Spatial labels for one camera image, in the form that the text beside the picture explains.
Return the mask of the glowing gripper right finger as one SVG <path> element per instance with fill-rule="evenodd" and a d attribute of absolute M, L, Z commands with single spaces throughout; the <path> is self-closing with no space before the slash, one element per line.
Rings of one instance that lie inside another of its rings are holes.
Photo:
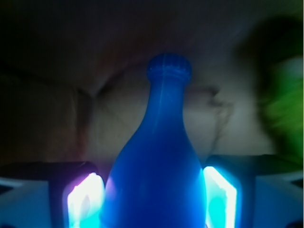
<path fill-rule="evenodd" d="M 303 227 L 303 167 L 294 156 L 210 156 L 203 169 L 206 227 Z"/>

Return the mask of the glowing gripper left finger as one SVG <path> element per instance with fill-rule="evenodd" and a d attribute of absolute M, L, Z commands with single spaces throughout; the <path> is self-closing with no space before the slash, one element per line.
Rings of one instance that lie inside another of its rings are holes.
<path fill-rule="evenodd" d="M 104 181 L 89 161 L 0 168 L 2 228 L 97 228 Z"/>

